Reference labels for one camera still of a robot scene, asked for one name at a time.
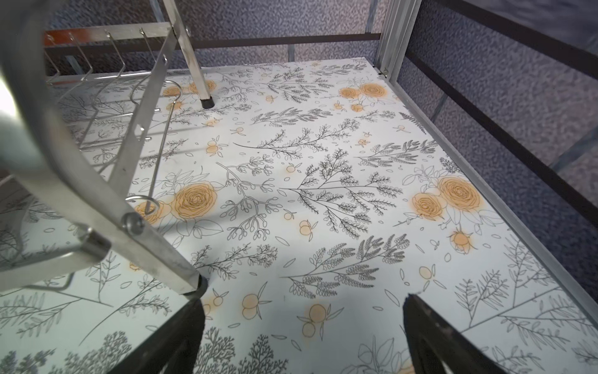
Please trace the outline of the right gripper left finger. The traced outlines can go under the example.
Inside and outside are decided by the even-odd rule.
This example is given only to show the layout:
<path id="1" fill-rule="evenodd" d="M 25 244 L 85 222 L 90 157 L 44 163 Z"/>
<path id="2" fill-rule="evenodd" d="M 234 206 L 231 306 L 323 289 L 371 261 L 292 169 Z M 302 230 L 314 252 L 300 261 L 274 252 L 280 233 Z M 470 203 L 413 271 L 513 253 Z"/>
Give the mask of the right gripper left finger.
<path id="1" fill-rule="evenodd" d="M 200 299 L 188 301 L 111 373 L 192 373 L 206 317 Z"/>

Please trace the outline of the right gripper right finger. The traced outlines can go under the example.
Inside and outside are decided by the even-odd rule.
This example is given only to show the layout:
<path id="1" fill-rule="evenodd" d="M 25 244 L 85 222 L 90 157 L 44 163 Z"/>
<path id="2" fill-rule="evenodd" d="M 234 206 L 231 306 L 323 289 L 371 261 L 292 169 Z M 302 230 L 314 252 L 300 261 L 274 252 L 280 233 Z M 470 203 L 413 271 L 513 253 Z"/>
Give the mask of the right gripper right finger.
<path id="1" fill-rule="evenodd" d="M 403 304 L 403 326 L 416 373 L 503 373 L 418 295 Z"/>

